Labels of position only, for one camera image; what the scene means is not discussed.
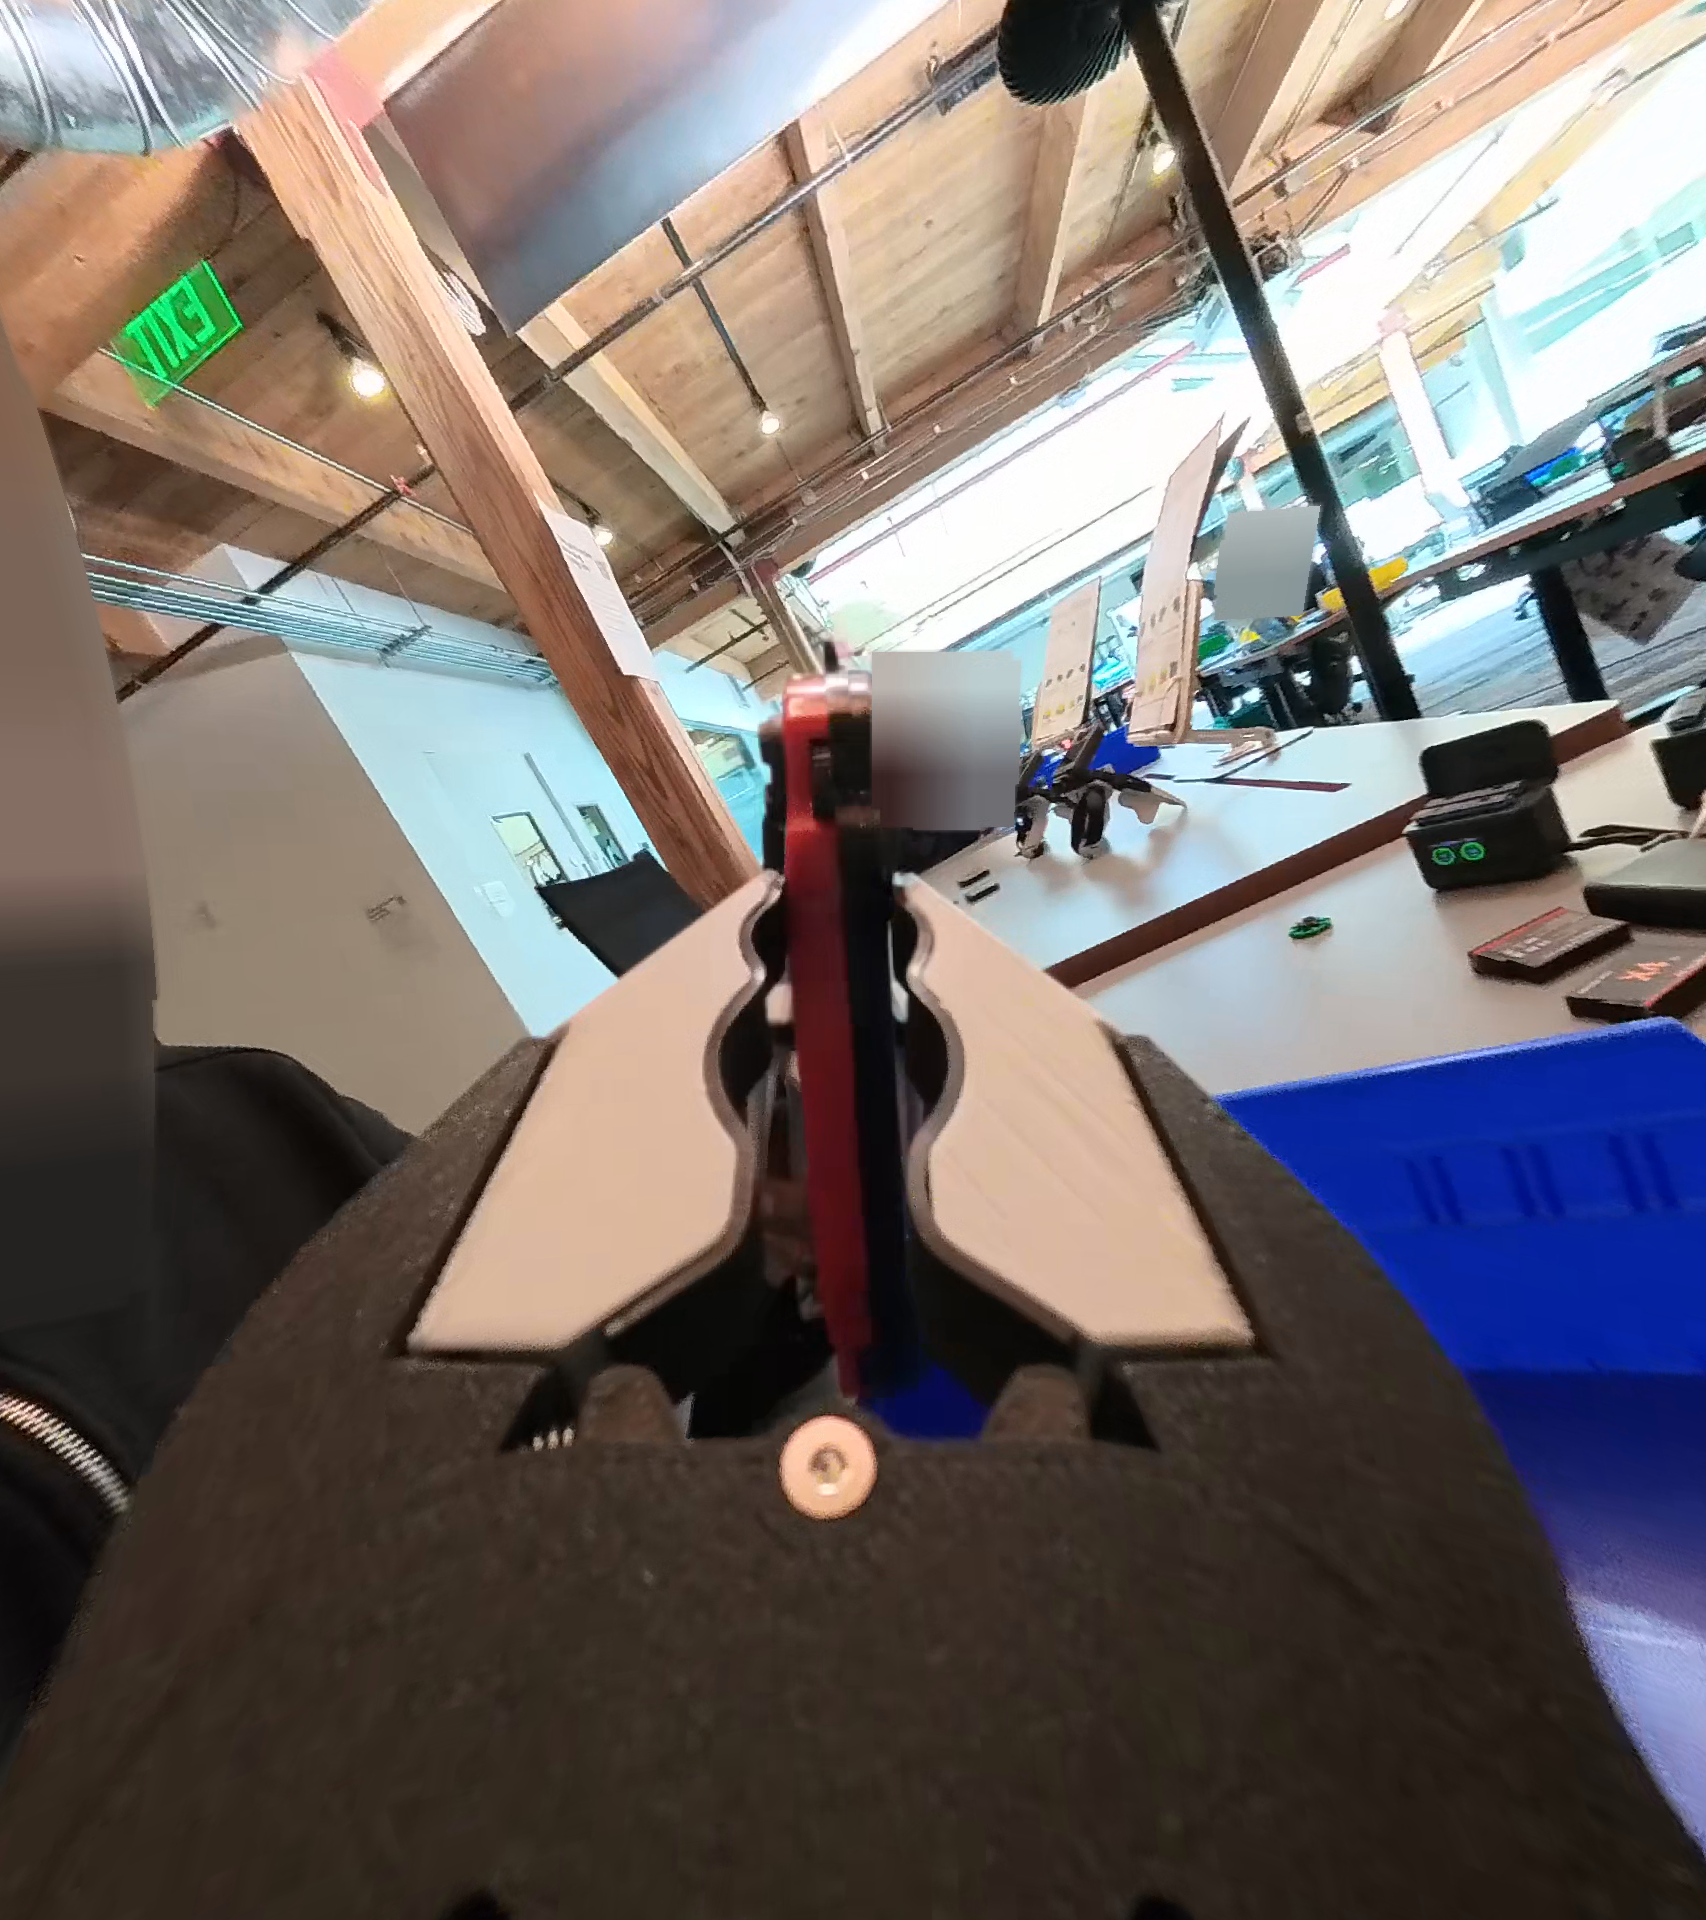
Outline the green exit sign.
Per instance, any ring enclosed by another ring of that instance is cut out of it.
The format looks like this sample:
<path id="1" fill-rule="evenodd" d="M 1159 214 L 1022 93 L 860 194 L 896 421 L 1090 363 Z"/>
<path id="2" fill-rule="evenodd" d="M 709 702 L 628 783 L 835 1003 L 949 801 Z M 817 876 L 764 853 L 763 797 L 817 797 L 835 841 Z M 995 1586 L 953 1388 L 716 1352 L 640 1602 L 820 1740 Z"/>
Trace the green exit sign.
<path id="1" fill-rule="evenodd" d="M 102 352 L 126 372 L 142 405 L 159 409 L 240 334 L 243 317 L 225 281 L 214 260 L 201 257 L 135 310 Z"/>

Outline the grey rectangular duct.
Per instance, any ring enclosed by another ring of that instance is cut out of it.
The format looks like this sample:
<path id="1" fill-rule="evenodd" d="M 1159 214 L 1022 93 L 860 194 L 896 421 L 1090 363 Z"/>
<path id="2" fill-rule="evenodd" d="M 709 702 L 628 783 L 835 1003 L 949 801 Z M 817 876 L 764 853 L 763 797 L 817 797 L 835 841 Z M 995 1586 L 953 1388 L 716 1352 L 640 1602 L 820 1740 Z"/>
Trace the grey rectangular duct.
<path id="1" fill-rule="evenodd" d="M 386 99 L 518 334 L 935 3 L 497 3 Z"/>

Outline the silver ventilation duct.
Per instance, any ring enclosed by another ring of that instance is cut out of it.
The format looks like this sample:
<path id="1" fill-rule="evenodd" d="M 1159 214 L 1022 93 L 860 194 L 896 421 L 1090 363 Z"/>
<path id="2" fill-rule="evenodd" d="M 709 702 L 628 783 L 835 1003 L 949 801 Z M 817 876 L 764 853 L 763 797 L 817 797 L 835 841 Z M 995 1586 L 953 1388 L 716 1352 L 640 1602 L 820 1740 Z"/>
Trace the silver ventilation duct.
<path id="1" fill-rule="evenodd" d="M 0 145 L 150 156 L 229 132 L 368 3 L 0 3 Z"/>

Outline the red handheld game toy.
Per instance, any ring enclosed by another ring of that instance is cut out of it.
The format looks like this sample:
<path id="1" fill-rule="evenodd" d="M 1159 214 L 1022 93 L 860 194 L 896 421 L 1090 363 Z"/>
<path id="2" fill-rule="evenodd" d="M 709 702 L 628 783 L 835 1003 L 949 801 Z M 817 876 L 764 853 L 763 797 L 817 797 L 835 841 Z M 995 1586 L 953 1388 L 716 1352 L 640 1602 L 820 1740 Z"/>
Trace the red handheld game toy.
<path id="1" fill-rule="evenodd" d="M 874 680 L 826 652 L 763 727 L 763 857 L 779 879 L 791 1099 L 817 1300 L 841 1388 L 884 1401 L 923 1372 L 907 1196 L 895 863 L 875 807 Z"/>

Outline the blue plastic bin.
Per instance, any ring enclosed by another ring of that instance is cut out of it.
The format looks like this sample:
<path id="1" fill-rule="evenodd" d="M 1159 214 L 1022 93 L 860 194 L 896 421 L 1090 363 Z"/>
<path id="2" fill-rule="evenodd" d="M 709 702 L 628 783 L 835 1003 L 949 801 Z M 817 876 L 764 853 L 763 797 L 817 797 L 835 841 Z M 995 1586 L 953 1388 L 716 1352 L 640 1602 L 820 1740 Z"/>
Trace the blue plastic bin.
<path id="1" fill-rule="evenodd" d="M 1203 1095 L 1251 1357 L 1019 1369 L 860 1916 L 1706 1916 L 1706 1043 Z"/>

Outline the white paper notice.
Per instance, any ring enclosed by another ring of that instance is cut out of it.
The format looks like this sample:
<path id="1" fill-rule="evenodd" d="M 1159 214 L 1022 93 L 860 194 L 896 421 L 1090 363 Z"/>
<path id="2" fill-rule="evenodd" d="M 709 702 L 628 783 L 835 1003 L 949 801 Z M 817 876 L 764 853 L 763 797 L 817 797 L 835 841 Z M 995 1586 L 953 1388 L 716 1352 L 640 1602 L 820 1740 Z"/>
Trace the white paper notice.
<path id="1" fill-rule="evenodd" d="M 605 652 L 619 662 L 619 671 L 629 680 L 656 684 L 659 675 L 653 652 L 611 573 L 611 565 L 605 562 L 596 526 L 554 506 L 542 506 L 542 515 L 569 576 L 577 579 L 580 597 L 605 641 Z"/>

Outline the black metal pole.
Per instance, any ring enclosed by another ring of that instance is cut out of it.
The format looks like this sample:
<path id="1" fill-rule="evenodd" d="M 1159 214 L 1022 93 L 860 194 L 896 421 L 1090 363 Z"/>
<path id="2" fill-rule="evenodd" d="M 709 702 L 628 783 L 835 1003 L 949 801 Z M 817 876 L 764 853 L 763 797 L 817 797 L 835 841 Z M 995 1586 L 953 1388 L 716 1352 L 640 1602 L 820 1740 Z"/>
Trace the black metal pole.
<path id="1" fill-rule="evenodd" d="M 1266 281 L 1232 217 L 1218 150 L 1179 66 L 1175 30 L 1164 14 L 1164 3 L 1009 3 L 1000 26 L 1000 74 L 1016 103 L 1045 109 L 1090 93 L 1121 64 L 1121 52 L 1138 59 L 1159 120 L 1175 147 L 1184 194 L 1251 352 L 1259 391 L 1272 405 L 1301 493 L 1319 512 L 1319 535 L 1377 715 L 1391 722 L 1418 720 L 1416 686 L 1398 655 L 1362 543 L 1350 527 Z"/>

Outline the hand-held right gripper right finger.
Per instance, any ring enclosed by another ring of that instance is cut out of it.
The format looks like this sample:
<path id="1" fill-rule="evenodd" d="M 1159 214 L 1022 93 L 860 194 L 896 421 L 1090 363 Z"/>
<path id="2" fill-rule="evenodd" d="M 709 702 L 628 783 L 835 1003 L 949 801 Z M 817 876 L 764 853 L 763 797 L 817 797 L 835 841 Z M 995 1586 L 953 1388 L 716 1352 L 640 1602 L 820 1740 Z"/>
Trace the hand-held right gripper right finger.
<path id="1" fill-rule="evenodd" d="M 977 1401 L 1019 1369 L 1251 1357 L 1120 1036 L 926 879 L 896 882 L 914 1324 Z"/>

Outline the black red battery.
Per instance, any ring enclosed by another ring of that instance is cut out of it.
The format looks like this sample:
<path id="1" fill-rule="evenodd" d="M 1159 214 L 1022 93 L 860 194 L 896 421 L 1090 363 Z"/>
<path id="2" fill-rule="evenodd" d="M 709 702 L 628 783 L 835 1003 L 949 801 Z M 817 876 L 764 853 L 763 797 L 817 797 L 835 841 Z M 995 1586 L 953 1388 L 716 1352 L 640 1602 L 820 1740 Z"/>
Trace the black red battery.
<path id="1" fill-rule="evenodd" d="M 1623 949 L 1632 937 L 1634 927 L 1626 922 L 1556 907 L 1469 949 L 1466 962 L 1482 978 L 1545 984 L 1596 962 L 1598 956 Z"/>
<path id="2" fill-rule="evenodd" d="M 1634 933 L 1607 966 L 1566 992 L 1578 1021 L 1683 1021 L 1706 1005 L 1706 937 Z"/>

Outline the black charging case green lights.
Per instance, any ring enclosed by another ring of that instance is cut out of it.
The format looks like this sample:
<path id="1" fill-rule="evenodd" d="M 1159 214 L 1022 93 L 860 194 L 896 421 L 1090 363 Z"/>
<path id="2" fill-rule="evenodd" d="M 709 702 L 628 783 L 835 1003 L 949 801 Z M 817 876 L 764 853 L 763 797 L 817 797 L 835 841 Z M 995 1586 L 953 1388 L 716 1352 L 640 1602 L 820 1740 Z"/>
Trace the black charging case green lights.
<path id="1" fill-rule="evenodd" d="M 1418 755 L 1424 801 L 1404 829 L 1421 882 L 1458 895 L 1536 882 L 1572 853 L 1550 730 L 1529 716 Z"/>

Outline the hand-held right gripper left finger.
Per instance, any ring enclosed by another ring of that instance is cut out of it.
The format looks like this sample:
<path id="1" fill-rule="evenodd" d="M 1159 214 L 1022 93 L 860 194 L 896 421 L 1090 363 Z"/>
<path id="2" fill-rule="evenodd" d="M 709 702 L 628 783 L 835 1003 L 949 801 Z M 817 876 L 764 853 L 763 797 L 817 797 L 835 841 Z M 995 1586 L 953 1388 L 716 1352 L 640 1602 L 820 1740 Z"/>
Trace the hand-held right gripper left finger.
<path id="1" fill-rule="evenodd" d="M 605 1365 L 694 1395 L 769 1309 L 782 879 L 763 872 L 619 978 L 551 1040 L 415 1326 L 416 1358 Z"/>

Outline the printed cardboard sheet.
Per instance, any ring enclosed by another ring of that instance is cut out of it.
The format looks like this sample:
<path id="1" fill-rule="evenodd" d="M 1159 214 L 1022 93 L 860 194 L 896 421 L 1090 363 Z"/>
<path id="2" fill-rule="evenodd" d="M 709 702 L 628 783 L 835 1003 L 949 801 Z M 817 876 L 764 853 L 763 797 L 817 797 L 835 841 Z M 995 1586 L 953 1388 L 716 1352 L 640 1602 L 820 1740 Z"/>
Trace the printed cardboard sheet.
<path id="1" fill-rule="evenodd" d="M 1662 531 L 1623 541 L 1568 566 L 1568 589 L 1584 620 L 1628 641 L 1653 641 L 1691 597 L 1679 562 L 1685 549 Z"/>

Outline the cardboard instruction board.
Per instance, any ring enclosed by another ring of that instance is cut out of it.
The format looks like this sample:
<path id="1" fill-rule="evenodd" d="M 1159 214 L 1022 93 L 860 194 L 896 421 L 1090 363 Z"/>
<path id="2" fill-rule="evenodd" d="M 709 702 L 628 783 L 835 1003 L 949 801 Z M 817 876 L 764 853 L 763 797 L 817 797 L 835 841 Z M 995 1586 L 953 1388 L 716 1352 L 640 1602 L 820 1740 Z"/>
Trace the cardboard instruction board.
<path id="1" fill-rule="evenodd" d="M 1100 593 L 1100 579 L 1090 579 L 1061 593 L 1051 612 L 1046 652 L 1031 702 L 1031 749 L 1061 748 L 1090 720 Z"/>
<path id="2" fill-rule="evenodd" d="M 1141 589 L 1138 668 L 1127 739 L 1138 748 L 1175 748 L 1196 704 L 1203 589 L 1194 579 L 1196 536 L 1244 424 L 1205 427 L 1172 468 Z"/>

